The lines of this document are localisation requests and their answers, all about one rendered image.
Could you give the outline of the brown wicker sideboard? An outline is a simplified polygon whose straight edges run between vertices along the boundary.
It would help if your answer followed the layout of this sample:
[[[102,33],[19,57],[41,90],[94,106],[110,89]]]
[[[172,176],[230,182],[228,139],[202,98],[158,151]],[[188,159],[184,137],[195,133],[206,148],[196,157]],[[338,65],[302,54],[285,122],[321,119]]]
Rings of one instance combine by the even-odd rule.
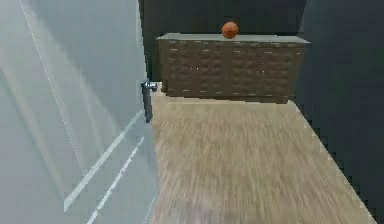
[[[168,33],[158,38],[169,97],[285,104],[310,42],[297,36]]]

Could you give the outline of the grey room door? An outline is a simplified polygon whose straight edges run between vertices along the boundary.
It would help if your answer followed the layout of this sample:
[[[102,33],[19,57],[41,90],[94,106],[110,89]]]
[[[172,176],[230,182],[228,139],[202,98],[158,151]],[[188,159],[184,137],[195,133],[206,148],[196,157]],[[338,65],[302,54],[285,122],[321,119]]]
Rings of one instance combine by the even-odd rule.
[[[0,0],[0,224],[150,224],[138,0]]]

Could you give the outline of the orange basketball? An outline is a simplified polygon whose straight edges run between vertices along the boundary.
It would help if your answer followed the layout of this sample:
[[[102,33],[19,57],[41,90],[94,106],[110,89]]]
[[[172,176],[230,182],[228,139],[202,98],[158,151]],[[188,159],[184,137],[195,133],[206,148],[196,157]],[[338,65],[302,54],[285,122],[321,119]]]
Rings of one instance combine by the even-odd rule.
[[[233,39],[238,34],[238,25],[235,22],[227,22],[222,26],[222,35],[226,39]]]

